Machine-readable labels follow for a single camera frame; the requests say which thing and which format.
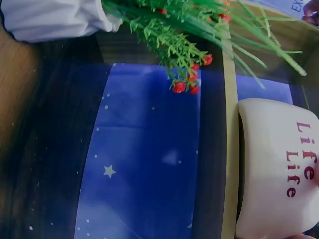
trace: wooden surface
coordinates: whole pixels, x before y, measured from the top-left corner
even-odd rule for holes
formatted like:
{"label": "wooden surface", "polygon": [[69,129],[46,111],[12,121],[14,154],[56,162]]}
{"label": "wooden surface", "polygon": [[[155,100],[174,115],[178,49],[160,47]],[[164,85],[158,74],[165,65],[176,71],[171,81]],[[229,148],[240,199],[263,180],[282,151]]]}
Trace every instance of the wooden surface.
{"label": "wooden surface", "polygon": [[[255,3],[245,1],[245,4],[255,15],[261,16],[260,9]],[[241,6],[239,6],[239,4],[236,2],[232,2],[232,6],[238,10],[242,10]],[[286,15],[268,7],[265,7],[264,9],[268,17],[287,17]],[[240,55],[260,78],[286,83],[319,86],[319,81],[315,80],[314,78],[316,73],[313,73],[313,70],[315,70],[315,68],[308,65],[312,61],[311,57],[313,56],[313,52],[319,48],[319,30],[301,20],[270,21],[270,25],[271,31],[278,38],[284,50],[303,51],[303,54],[294,54],[292,56],[301,66],[305,68],[308,73],[306,77],[301,77],[288,63],[284,61],[283,58],[278,57],[271,51],[259,48],[251,49],[245,44],[239,44],[264,61],[268,67],[267,69],[261,67],[259,64],[256,64],[253,59],[244,56],[243,53],[239,52],[238,50],[235,49],[234,52]],[[230,30],[234,31],[235,33],[239,33],[248,39],[258,41],[258,39],[248,31],[245,31],[242,28],[237,28],[237,25],[234,22],[231,22]]]}
{"label": "wooden surface", "polygon": [[16,43],[0,27],[0,237],[7,235],[11,216],[8,202],[14,198],[10,166],[12,145],[17,142],[19,129],[23,127],[28,114],[29,103],[34,100],[40,70],[39,56],[34,47]]}

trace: red lettering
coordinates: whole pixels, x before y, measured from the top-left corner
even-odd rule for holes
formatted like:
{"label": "red lettering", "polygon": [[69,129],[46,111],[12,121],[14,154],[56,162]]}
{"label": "red lettering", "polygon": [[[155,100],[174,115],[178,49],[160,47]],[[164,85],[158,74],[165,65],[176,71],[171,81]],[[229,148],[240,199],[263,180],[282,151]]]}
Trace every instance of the red lettering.
{"label": "red lettering", "polygon": [[294,164],[294,165],[287,165],[288,166],[288,170],[289,169],[296,169],[296,165]]}
{"label": "red lettering", "polygon": [[300,127],[307,127],[307,128],[310,128],[310,124],[305,124],[305,123],[299,123],[297,122],[297,127],[298,127],[298,131],[303,133],[303,131],[300,129]]}
{"label": "red lettering", "polygon": [[295,182],[297,181],[297,185],[300,184],[300,177],[298,177],[297,175],[295,176],[288,176],[288,180],[287,182],[294,180]]}
{"label": "red lettering", "polygon": [[317,163],[317,155],[314,152],[311,152],[311,151],[310,152],[304,152],[303,151],[303,157],[304,158],[306,158],[306,157],[313,158],[314,157],[315,158],[314,162]]}
{"label": "red lettering", "polygon": [[286,155],[287,155],[287,161],[290,162],[289,156],[290,156],[290,155],[298,156],[298,152],[293,153],[293,152],[288,152],[288,151],[286,151]]}
{"label": "red lettering", "polygon": [[293,198],[296,195],[296,190],[294,188],[289,188],[287,190],[287,197]]}
{"label": "red lettering", "polygon": [[301,138],[300,137],[300,141],[301,141],[301,144],[303,144],[303,143],[310,143],[310,138],[308,137],[308,138]]}
{"label": "red lettering", "polygon": [[314,179],[315,171],[314,171],[314,169],[312,167],[308,166],[307,168],[305,168],[304,173],[305,173],[305,178],[307,180],[313,180]]}

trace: artificial plant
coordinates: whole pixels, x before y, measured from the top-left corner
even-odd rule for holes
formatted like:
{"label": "artificial plant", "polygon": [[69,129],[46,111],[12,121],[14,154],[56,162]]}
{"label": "artificial plant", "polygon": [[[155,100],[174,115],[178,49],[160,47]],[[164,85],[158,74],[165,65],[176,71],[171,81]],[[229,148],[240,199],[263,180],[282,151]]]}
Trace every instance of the artificial plant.
{"label": "artificial plant", "polygon": [[[240,0],[236,0],[241,9],[233,8],[228,0],[102,0],[102,6],[108,13],[124,20],[131,33],[143,41],[150,52],[154,52],[162,65],[167,66],[168,77],[172,80],[172,89],[176,93],[199,91],[197,70],[200,65],[209,65],[213,56],[200,51],[195,44],[187,40],[185,33],[191,33],[211,41],[222,48],[244,71],[257,76],[244,60],[235,52],[224,47],[224,42],[254,59],[266,68],[264,62],[236,44],[236,40],[250,46],[274,51],[283,57],[301,75],[306,75],[288,52],[281,49],[280,43],[270,30],[268,18],[262,8],[262,16],[256,16]],[[249,31],[260,42],[254,42],[238,33],[229,31],[228,22],[232,20],[239,27]]]}

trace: dark wooden table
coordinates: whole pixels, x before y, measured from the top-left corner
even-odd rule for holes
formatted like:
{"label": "dark wooden table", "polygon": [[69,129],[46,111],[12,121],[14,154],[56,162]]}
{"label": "dark wooden table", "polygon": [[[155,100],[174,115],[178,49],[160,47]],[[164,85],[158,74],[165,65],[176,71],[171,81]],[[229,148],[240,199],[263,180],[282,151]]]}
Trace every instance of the dark wooden table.
{"label": "dark wooden table", "polygon": [[[214,54],[211,70],[220,72],[219,80],[207,81],[220,82],[220,88],[202,91],[193,234],[204,239],[219,237],[223,220],[226,112],[219,101],[225,91],[221,50],[194,40]],[[82,175],[107,72],[114,62],[158,63],[136,42],[128,27],[117,34],[35,45],[17,43],[0,28],[1,239],[74,238]],[[105,71],[82,68],[100,64]],[[203,74],[209,77],[208,71]]]}

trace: green grass blades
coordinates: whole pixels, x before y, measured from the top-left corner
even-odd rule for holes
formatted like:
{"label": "green grass blades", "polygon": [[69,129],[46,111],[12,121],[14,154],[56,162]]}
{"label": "green grass blades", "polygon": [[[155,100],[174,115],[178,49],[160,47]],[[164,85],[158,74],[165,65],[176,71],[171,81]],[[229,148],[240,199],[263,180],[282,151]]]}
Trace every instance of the green grass blades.
{"label": "green grass blades", "polygon": [[[257,76],[251,68],[233,52],[225,49],[223,42],[253,59],[262,67],[264,62],[249,52],[249,49],[267,49],[282,57],[301,75],[304,69],[289,54],[298,51],[285,51],[275,35],[271,32],[270,21],[292,21],[289,17],[267,17],[259,5],[260,16],[256,16],[240,0],[236,0],[240,8],[234,8],[224,0],[102,0],[106,12],[124,19],[130,25],[131,32],[143,41],[151,52],[154,52],[162,64],[178,69],[180,80],[192,73],[194,63],[203,64],[207,52],[199,51],[195,44],[187,41],[182,32],[204,38],[235,60],[235,63],[253,76],[259,84]],[[258,39],[255,42],[240,35],[239,31],[230,30],[231,38],[225,37],[228,31],[225,18],[230,17],[237,29],[243,29]]]}

